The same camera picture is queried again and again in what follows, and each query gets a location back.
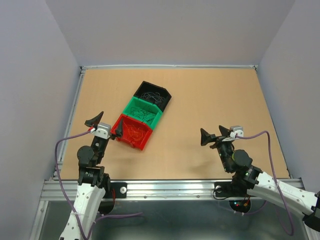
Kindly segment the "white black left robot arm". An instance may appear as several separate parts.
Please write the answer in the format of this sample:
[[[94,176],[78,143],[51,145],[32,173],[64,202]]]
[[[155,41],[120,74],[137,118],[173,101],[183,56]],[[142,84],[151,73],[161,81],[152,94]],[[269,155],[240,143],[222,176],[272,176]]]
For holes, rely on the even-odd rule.
[[[76,153],[78,180],[74,203],[71,203],[67,196],[61,175],[57,172],[62,194],[71,207],[68,221],[59,236],[60,240],[90,240],[101,201],[111,193],[111,178],[105,173],[105,167],[100,163],[109,140],[123,136],[123,122],[121,121],[112,133],[112,127],[109,124],[101,123],[103,114],[104,112],[101,111],[97,116],[85,121],[84,124],[89,128],[86,132],[62,138],[55,144],[54,159],[55,166],[58,167],[57,152],[61,142],[87,134],[93,135],[91,145],[80,147]]]

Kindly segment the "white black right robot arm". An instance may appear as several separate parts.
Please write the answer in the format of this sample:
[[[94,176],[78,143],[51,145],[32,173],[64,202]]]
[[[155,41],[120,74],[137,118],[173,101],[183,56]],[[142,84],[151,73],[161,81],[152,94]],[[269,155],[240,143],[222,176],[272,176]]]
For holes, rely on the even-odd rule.
[[[253,165],[253,159],[243,149],[236,149],[233,142],[246,139],[243,127],[219,126],[220,135],[200,130],[201,146],[210,145],[217,150],[223,169],[232,174],[230,182],[216,183],[212,196],[216,200],[253,196],[287,210],[301,218],[306,226],[320,230],[320,194],[299,189],[269,175]]]

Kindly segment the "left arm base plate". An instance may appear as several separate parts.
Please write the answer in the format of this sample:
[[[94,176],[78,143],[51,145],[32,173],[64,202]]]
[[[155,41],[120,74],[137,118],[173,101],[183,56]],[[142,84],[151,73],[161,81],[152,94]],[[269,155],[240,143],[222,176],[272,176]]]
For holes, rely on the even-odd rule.
[[[112,181],[103,199],[125,199],[127,197],[128,184],[125,181]]]

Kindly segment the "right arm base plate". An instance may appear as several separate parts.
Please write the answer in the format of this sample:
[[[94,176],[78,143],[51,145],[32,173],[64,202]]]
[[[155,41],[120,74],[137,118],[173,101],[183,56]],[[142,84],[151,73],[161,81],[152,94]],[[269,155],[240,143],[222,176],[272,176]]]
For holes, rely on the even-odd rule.
[[[216,181],[211,195],[216,200],[244,198],[248,195],[247,191],[252,190],[258,184],[259,181],[256,181],[255,184],[245,183],[244,185],[232,181]]]

